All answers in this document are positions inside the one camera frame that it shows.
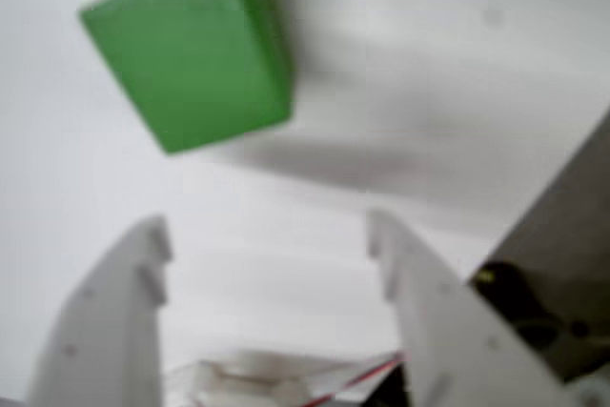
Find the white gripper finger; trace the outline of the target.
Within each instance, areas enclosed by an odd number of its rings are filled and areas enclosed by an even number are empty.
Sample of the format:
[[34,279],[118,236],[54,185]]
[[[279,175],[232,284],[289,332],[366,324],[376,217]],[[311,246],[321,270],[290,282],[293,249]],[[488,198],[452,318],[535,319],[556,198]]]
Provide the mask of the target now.
[[405,223],[366,215],[415,406],[574,406],[576,397]]
[[172,257],[161,215],[120,235],[63,302],[27,405],[162,405],[158,311]]

